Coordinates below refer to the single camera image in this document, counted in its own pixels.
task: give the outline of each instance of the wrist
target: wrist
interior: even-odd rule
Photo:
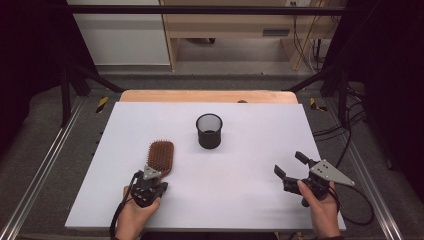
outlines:
[[[118,240],[135,240],[137,237],[138,234],[128,233],[120,230],[117,230],[115,234],[115,238]]]
[[[328,231],[325,233],[318,233],[317,234],[317,239],[326,239],[326,240],[332,240],[334,239],[338,239],[341,236],[340,230],[339,229],[334,229],[332,231]]]

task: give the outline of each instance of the metal bracket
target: metal bracket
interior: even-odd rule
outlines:
[[[149,180],[152,178],[156,178],[156,177],[160,177],[162,175],[162,172],[159,172],[149,166],[144,166],[144,174],[143,174],[143,179],[144,180]]]
[[[335,183],[340,183],[347,186],[355,186],[354,181],[340,172],[325,159],[319,161],[317,164],[311,167],[309,171],[327,181],[333,181]]]

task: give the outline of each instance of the black curtain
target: black curtain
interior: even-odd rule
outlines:
[[[45,4],[67,4],[66,0],[0,2],[1,154],[28,115],[31,98],[60,85],[60,66],[78,62],[97,70],[73,15],[45,11]],[[84,77],[69,74],[78,94],[87,94]]]
[[[327,65],[365,18],[342,19]],[[424,201],[424,1],[381,0],[342,60],[348,81],[365,85],[365,109],[387,157]]]

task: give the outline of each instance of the wooden edge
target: wooden edge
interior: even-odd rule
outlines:
[[[293,92],[283,91],[203,91],[203,90],[127,90],[120,102],[227,102],[297,104]]]
[[[164,0],[159,0],[159,5],[163,6],[165,5]],[[165,39],[166,39],[166,47],[168,49],[168,58],[169,63],[171,64],[171,70],[174,72],[176,67],[176,55],[174,55],[174,49],[171,43],[171,39],[169,37],[169,27],[168,27],[168,19],[166,14],[162,14],[162,24],[163,24],[163,30],[165,33]]]

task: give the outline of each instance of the white cabinet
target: white cabinet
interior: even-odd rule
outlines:
[[[159,5],[157,0],[68,0],[69,5]],[[74,14],[96,65],[169,65],[161,15]]]

